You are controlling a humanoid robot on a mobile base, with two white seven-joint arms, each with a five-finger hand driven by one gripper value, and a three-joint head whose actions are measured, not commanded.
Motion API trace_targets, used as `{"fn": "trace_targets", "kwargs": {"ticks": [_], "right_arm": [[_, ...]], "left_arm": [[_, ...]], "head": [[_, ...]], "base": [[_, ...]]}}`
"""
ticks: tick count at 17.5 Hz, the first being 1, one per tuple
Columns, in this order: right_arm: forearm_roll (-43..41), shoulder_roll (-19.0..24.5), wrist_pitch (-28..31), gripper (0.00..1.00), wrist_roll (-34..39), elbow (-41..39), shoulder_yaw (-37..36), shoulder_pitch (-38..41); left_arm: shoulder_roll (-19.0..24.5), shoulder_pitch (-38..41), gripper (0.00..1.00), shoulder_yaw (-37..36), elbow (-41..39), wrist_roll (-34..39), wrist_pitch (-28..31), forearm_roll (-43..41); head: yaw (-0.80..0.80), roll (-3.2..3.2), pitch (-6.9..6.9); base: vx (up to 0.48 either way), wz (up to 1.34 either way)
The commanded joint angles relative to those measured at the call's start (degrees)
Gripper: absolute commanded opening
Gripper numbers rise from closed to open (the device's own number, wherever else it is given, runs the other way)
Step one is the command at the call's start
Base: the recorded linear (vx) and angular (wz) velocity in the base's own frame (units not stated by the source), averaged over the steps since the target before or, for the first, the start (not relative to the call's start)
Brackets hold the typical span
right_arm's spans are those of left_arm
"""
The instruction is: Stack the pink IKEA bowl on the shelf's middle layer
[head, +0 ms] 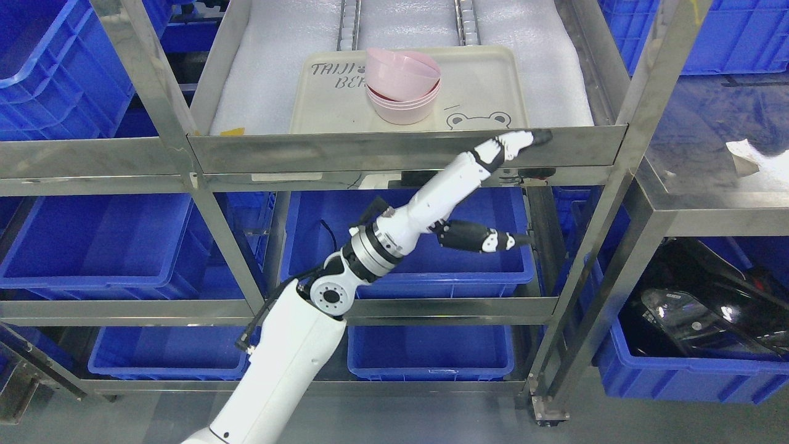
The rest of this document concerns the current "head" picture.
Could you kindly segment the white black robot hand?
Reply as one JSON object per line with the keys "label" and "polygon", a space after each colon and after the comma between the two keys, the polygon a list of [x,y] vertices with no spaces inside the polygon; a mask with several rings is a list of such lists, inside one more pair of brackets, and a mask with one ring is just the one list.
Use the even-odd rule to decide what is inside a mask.
{"label": "white black robot hand", "polygon": [[552,132],[548,129],[517,130],[462,152],[429,179],[406,205],[377,218],[377,240],[396,257],[411,253],[420,236],[431,232],[436,233],[441,245],[464,251],[491,253],[529,245],[530,236],[450,220],[449,216],[505,161],[515,159],[523,149],[550,140]]}

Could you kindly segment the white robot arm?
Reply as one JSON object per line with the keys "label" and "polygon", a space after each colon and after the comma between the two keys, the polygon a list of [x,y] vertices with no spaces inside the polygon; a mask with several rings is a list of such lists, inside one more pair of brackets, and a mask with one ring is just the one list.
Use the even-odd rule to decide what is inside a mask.
{"label": "white robot arm", "polygon": [[262,325],[249,368],[215,420],[186,443],[276,443],[346,321],[313,307],[291,281]]}

